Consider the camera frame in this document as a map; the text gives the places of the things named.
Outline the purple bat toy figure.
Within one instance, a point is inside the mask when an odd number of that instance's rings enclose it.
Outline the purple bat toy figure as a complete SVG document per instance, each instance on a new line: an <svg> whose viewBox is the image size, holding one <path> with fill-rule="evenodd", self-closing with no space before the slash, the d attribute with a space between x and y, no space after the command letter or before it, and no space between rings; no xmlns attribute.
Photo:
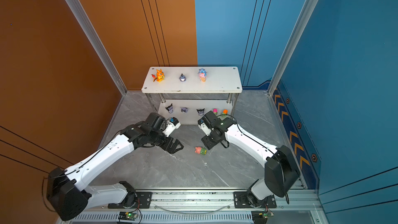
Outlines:
<svg viewBox="0 0 398 224"><path fill-rule="evenodd" d="M187 113L188 110L189 110L189 109L188 109L187 107L182 107L182 108L181 108L181 112L182 112L182 113Z"/></svg>

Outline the right aluminium corner post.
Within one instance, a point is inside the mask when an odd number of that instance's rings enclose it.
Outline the right aluminium corner post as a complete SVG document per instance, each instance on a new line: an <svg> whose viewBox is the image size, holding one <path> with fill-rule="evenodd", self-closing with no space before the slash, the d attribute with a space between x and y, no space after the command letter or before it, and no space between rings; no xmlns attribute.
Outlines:
<svg viewBox="0 0 398 224"><path fill-rule="evenodd" d="M278 83L280 82L282 75L296 49L298 42L312 16L314 9L319 0L305 0L301 12L297 18L295 26L292 30L292 33L289 37L289 40L285 46L285 49L282 53L282 56L277 64L276 70L273 74L272 80L269 84L267 94L268 96L272 96Z"/></svg>

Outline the blue grey eeyore toy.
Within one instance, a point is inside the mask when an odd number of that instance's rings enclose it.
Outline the blue grey eeyore toy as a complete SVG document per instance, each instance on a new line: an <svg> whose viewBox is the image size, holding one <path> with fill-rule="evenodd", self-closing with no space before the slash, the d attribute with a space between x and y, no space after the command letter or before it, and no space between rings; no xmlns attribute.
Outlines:
<svg viewBox="0 0 398 224"><path fill-rule="evenodd" d="M181 74L180 77L179 77L179 80L181 82L185 82L186 81L186 76L184 74Z"/></svg>

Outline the left green circuit board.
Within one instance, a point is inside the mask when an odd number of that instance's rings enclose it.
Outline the left green circuit board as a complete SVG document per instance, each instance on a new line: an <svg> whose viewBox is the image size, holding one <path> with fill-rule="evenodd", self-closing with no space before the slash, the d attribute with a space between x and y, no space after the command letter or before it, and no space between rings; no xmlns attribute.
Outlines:
<svg viewBox="0 0 398 224"><path fill-rule="evenodd" d="M138 223L140 215L136 212L119 212L117 223L119 224L132 224Z"/></svg>

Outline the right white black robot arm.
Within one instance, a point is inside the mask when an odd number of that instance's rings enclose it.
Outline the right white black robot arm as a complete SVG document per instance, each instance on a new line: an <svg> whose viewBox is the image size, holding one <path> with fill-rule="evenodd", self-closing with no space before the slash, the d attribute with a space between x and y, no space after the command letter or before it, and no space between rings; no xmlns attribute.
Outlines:
<svg viewBox="0 0 398 224"><path fill-rule="evenodd" d="M232 116L216 116L212 111L198 120L199 128L205 133L202 143L207 149L217 144L228 148L238 146L251 155L264 168L263 177L257 179L246 191L245 198L251 207L265 204L272 196L284 198L290 203L288 191L301 176L300 169L290 148L286 145L271 145L244 130Z"/></svg>

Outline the ice cream cone toy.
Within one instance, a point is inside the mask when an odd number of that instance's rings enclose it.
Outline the ice cream cone toy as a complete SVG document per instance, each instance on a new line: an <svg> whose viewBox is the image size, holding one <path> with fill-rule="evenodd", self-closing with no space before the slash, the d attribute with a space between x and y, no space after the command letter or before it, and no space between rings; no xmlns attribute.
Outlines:
<svg viewBox="0 0 398 224"><path fill-rule="evenodd" d="M201 82L205 83L207 79L207 72L204 68L200 68L198 72L198 77Z"/></svg>

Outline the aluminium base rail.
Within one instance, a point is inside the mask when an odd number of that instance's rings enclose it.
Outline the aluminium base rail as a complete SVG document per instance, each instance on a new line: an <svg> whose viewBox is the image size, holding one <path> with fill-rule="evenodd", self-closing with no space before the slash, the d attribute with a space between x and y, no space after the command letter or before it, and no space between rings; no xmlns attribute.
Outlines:
<svg viewBox="0 0 398 224"><path fill-rule="evenodd" d="M326 224L326 214L313 190L291 189L290 203L275 197L277 208L235 208L238 188L144 189L151 192L148 209L109 209L99 206L83 211L69 221L71 224L118 224L119 212L136 212L133 224L253 224L252 211L272 211L267 224Z"/></svg>

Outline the right circuit board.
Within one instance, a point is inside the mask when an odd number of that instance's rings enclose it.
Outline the right circuit board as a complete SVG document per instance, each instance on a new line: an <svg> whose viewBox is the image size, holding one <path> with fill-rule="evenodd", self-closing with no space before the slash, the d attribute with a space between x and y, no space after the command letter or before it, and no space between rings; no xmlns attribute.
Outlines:
<svg viewBox="0 0 398 224"><path fill-rule="evenodd" d="M252 220L254 224L267 224L271 217L274 217L272 211L252 211Z"/></svg>

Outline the pink pig green toy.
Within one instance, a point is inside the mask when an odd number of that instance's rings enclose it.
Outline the pink pig green toy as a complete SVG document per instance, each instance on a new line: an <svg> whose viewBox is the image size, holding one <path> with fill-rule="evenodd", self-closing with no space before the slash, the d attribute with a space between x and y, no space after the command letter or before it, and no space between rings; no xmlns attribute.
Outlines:
<svg viewBox="0 0 398 224"><path fill-rule="evenodd" d="M195 153L200 154L200 155L206 155L207 154L207 149L204 147L196 147L195 148Z"/></svg>

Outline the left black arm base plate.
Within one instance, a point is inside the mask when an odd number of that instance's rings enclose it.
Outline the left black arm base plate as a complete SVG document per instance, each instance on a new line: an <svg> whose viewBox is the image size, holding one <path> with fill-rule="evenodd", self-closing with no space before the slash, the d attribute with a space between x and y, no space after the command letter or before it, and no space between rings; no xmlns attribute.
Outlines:
<svg viewBox="0 0 398 224"><path fill-rule="evenodd" d="M151 192L128 193L121 203L111 203L109 209L148 209L152 200Z"/></svg>

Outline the left aluminium corner post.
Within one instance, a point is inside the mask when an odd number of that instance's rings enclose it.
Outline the left aluminium corner post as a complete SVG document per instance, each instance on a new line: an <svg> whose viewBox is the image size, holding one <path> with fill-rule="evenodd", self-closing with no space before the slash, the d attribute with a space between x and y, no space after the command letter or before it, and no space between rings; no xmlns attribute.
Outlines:
<svg viewBox="0 0 398 224"><path fill-rule="evenodd" d="M91 20L89 19L84 7L80 0L65 0L69 9L72 11L74 17L78 21L80 27L85 33L90 44L94 48L96 54L100 58L119 92L125 96L127 93L127 87L125 86L121 76L119 75L113 61L111 60L104 44L102 43L99 35L97 34Z"/></svg>

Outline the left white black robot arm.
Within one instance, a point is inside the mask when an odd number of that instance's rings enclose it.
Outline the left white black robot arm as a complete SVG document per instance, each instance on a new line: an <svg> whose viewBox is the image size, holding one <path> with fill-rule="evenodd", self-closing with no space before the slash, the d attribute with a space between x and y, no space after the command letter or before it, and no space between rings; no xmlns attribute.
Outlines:
<svg viewBox="0 0 398 224"><path fill-rule="evenodd" d="M52 170L47 177L47 201L63 221L100 205L132 207L136 193L128 182L95 187L90 185L91 182L119 159L139 148L158 146L170 154L182 150L181 142L170 136L180 126L175 117L165 119L157 113L150 113L146 120L118 131L108 144L86 159L64 170Z"/></svg>

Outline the white two-tier metal shelf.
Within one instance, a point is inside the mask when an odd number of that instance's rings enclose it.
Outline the white two-tier metal shelf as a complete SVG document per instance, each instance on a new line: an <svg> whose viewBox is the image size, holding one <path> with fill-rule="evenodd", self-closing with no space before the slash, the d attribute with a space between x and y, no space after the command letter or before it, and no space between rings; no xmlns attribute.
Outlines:
<svg viewBox="0 0 398 224"><path fill-rule="evenodd" d="M206 82L198 77L200 68L207 72ZM152 74L161 69L164 80L154 82ZM181 74L186 76L186 81L181 82ZM223 110L228 110L228 115L234 115L237 99L242 93L240 75L236 66L216 67L151 67L145 78L142 93L144 93L154 112L165 118L176 117L181 124L196 125L201 116L197 109L204 108L205 113L218 110L222 115ZM173 104L174 112L168 113L165 109ZM187 107L187 113L182 113L181 108Z"/></svg>

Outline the orange fox toy figure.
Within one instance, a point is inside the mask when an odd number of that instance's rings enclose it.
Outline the orange fox toy figure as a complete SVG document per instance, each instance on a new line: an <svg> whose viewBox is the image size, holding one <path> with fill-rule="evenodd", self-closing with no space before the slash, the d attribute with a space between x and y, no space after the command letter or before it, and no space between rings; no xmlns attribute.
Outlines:
<svg viewBox="0 0 398 224"><path fill-rule="evenodd" d="M152 74L153 77L153 81L154 82L161 82L164 80L165 76L164 76L164 72L161 69L157 69L156 70L156 74Z"/></svg>

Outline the aluminium corner post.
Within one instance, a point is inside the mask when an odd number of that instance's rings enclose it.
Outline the aluminium corner post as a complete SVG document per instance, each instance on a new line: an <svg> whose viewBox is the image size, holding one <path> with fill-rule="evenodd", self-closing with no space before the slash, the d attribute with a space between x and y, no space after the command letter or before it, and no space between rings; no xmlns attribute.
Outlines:
<svg viewBox="0 0 398 224"><path fill-rule="evenodd" d="M289 40L285 46L285 49L282 53L282 56L277 64L276 70L273 74L272 80L269 84L267 94L268 96L272 96L278 83L280 82L282 75L296 49L298 42L312 16L314 9L319 0L305 0L301 12L297 18L295 26L292 30L292 33L289 37Z"/></svg>
<svg viewBox="0 0 398 224"><path fill-rule="evenodd" d="M80 27L85 33L90 44L94 48L96 54L100 58L119 92L125 96L127 93L127 87L125 86L121 76L119 75L113 61L111 60L104 44L102 43L99 35L97 34L91 20L89 19L84 7L80 0L65 0L69 9L72 11L74 17L78 21Z"/></svg>

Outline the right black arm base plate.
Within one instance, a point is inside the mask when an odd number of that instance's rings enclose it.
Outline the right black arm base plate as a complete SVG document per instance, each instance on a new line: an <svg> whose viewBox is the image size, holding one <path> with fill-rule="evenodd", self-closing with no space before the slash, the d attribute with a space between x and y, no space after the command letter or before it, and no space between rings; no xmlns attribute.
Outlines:
<svg viewBox="0 0 398 224"><path fill-rule="evenodd" d="M277 208L274 195L263 200L259 200L252 193L243 191L235 191L233 195L235 208Z"/></svg>

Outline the grey purple kuromi toy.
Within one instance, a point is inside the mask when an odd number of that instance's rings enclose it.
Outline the grey purple kuromi toy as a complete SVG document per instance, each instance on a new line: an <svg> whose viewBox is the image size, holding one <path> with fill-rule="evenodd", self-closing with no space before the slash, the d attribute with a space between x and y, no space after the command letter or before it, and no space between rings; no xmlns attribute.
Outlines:
<svg viewBox="0 0 398 224"><path fill-rule="evenodd" d="M197 109L197 113L198 113L198 115L201 116L201 117L204 116L204 114L205 114L204 112L205 112L205 109L204 109L204 108Z"/></svg>

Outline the black white kuromi toy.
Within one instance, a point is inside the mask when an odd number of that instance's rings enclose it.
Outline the black white kuromi toy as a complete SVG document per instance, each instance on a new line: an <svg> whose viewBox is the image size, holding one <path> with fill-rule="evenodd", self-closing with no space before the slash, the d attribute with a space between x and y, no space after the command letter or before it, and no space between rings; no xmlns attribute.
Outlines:
<svg viewBox="0 0 398 224"><path fill-rule="evenodd" d="M172 114L172 113L174 112L173 104L167 106L165 109L166 109L166 110L168 111L168 113L170 113L170 114Z"/></svg>

